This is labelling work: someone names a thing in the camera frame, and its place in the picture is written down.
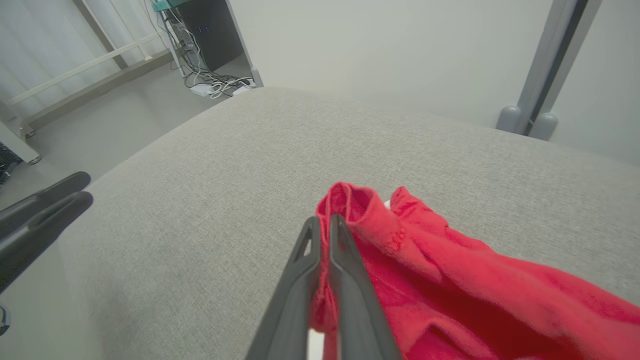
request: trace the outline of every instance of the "power strip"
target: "power strip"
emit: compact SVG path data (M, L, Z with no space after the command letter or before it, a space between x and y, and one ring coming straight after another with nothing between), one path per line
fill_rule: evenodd
M211 91L211 85L209 84L197 84L191 88L191 92L193 92L194 94L198 94L202 97L210 96L211 95L209 93L210 91Z
M245 91L251 90L255 88L255 83L252 79L249 80L249 85L243 85L234 90L233 96L239 95ZM194 94L200 95L202 97L211 96L214 92L211 90L211 85L209 84L197 84L191 88L191 92Z

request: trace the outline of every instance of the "red towel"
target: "red towel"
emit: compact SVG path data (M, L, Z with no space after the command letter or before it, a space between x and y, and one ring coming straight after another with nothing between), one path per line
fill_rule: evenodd
M329 217L353 234L405 359L638 359L640 308L549 266L508 258L449 227L404 187L384 207L337 183L318 204L323 259L312 327L336 358Z

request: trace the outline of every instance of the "gray upholstered ottoman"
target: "gray upholstered ottoman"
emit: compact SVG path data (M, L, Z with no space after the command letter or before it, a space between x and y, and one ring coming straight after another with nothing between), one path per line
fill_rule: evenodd
M300 227L338 180L383 199L404 185L498 252L640 304L640 169L432 115L261 88L89 187L95 204L59 246L94 359L243 358Z

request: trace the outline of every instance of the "white rail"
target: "white rail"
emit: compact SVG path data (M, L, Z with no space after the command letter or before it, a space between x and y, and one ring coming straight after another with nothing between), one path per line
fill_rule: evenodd
M46 90L68 78L71 78L74 75L78 75L79 73L81 73L82 71L85 71L87 69L90 69L100 63L103 63L105 61L108 61L112 58L114 58L115 56L118 56L122 53L125 53L131 49L134 48L138 48L140 49L140 52L142 53L142 55L145 57L145 60L150 60L152 57L149 56L149 54L147 53L147 51L144 49L143 45L146 44L147 42L154 40L156 38L159 38L160 35L158 35L158 33L153 33L151 35L145 36L143 38L138 38L136 35L134 35L131 32L132 26L130 22L127 22L127 20L125 19L126 17L122 16L122 8L120 6L117 6L115 4L116 2L114 2L113 0L111 0L111 4L113 5L114 9L116 10L116 13L118 14L118 16L120 17L120 19L122 20L122 22L124 23L125 27L127 28L127 31L129 32L129 34L131 35L131 37L134 39L134 42L127 44L123 47L120 47L118 49L115 49L114 51L111 51L110 53L106 53L102 56L99 56L96 59L93 59L92 61L89 61L87 63L84 63L76 68L74 68L73 70L67 71L64 74L58 75L55 78L52 78L49 81L46 81L45 83L42 83L30 90L27 90L25 92L23 92L22 94L9 99L6 104L9 106L15 105L18 102L24 101L26 99L29 99L30 97L34 96L35 94ZM104 32L104 27L102 26L102 24L100 24L100 21L98 21L98 18L96 18L95 14L91 11L91 9L89 8L89 6L87 6L87 9L89 9L89 14L93 17L93 19L95 20L95 22L98 24L98 27L100 29L103 30ZM111 45L113 45L113 41L111 41L110 38L107 37L107 39L109 40L109 42L111 43Z

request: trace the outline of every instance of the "computer tower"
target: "computer tower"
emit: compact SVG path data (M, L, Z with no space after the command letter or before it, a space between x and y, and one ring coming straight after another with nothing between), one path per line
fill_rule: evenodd
M176 9L180 20L195 37L200 47L200 56L210 71L243 53L240 36L225 0L190 0L176 6ZM191 63L197 66L196 52L187 43L185 45L186 51L190 53L188 56Z

